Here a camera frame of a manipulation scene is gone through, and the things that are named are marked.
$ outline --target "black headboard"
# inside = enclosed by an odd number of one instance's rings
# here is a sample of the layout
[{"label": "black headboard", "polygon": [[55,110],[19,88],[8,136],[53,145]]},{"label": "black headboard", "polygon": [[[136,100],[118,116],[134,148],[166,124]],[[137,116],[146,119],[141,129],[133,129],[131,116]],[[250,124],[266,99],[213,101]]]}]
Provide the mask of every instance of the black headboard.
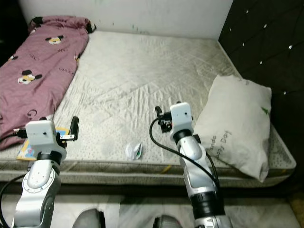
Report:
[{"label": "black headboard", "polygon": [[304,0],[234,0],[219,41],[244,78],[272,88],[271,121],[304,175]]}]

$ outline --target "blanket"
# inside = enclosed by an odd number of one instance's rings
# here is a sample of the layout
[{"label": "blanket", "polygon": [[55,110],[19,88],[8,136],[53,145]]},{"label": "blanket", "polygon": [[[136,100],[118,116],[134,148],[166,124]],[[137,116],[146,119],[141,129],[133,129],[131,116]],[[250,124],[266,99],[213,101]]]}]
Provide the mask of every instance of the blanket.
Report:
[{"label": "blanket", "polygon": [[[96,27],[86,18],[34,18],[30,35],[0,68],[0,138],[31,120],[52,117]],[[0,150],[24,140],[10,137]]]}]

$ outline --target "bed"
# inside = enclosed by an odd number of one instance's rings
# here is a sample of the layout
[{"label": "bed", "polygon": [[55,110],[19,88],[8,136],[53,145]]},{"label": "bed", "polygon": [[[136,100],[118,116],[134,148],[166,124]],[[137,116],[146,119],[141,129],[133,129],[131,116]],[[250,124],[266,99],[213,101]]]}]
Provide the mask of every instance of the bed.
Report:
[{"label": "bed", "polygon": [[[78,70],[55,112],[56,126],[79,117],[79,137],[67,147],[61,180],[72,184],[183,185],[179,158],[154,145],[149,125],[177,101],[191,105],[194,123],[217,75],[240,76],[214,40],[170,38],[95,31]],[[175,148],[169,136],[153,128],[156,140]],[[142,142],[139,160],[125,155],[128,143]],[[28,161],[16,160],[21,145],[0,152],[0,181],[24,173]],[[271,126],[268,177],[263,183],[213,159],[222,187],[274,186],[296,163]]]}]

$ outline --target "white pillow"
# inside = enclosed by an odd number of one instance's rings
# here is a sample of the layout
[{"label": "white pillow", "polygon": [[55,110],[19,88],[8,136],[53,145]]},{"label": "white pillow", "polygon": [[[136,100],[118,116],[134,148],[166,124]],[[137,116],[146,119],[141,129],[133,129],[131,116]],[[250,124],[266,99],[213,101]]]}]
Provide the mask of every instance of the white pillow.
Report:
[{"label": "white pillow", "polygon": [[268,174],[271,89],[217,76],[194,133],[206,151],[263,182]]}]

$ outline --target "white wall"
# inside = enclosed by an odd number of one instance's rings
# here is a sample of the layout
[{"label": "white wall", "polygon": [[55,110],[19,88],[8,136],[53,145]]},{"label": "white wall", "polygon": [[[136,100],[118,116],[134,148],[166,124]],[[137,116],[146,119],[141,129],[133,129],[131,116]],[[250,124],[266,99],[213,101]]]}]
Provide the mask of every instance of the white wall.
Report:
[{"label": "white wall", "polygon": [[87,17],[99,30],[218,39],[233,0],[19,0],[36,16]]}]

